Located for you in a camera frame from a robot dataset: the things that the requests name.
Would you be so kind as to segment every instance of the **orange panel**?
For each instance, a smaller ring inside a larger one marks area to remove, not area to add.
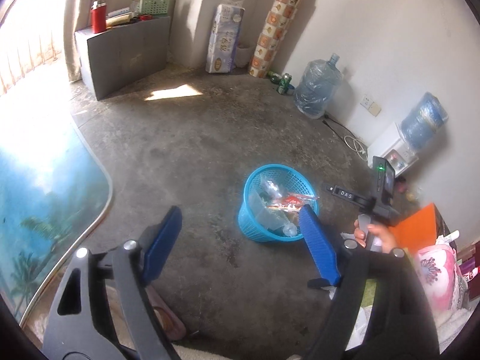
[[[390,227],[390,231],[395,235],[399,247],[407,248],[411,254],[426,246],[435,245],[437,239],[435,205],[431,203],[422,208],[397,226]]]

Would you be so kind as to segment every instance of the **wall socket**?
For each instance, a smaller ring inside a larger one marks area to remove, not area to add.
[[[380,114],[380,111],[382,110],[382,108],[380,107],[380,105],[378,105],[377,103],[375,103],[370,97],[368,97],[367,95],[363,95],[362,97],[362,100],[360,101],[360,104],[365,107],[368,112],[370,112],[373,116],[377,116],[378,114]]]

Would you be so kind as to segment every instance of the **human hand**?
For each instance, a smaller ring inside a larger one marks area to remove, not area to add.
[[[365,247],[366,235],[363,231],[359,229],[359,221],[358,219],[354,223],[355,231],[353,235],[355,236],[355,240]],[[390,253],[393,248],[398,247],[397,240],[395,239],[394,235],[388,231],[387,226],[384,225],[368,225],[368,231],[373,235],[377,236],[382,240],[382,251],[383,253]]]

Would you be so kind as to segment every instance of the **white cable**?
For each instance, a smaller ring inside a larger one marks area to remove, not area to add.
[[[353,142],[353,147],[350,146],[350,144],[347,142],[347,138],[350,138]],[[363,161],[367,161],[368,160],[368,157],[367,157],[367,151],[365,150],[365,147],[364,147],[364,143],[360,140],[360,139],[357,139],[357,138],[354,138],[352,137],[351,135],[345,135],[345,137],[343,138],[345,144],[351,149],[353,150],[354,152],[356,152],[358,154],[358,156],[363,159]]]

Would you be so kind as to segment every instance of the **gray box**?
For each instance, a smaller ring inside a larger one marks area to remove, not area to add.
[[[94,34],[75,33],[80,71],[97,100],[165,68],[170,17],[157,17]]]

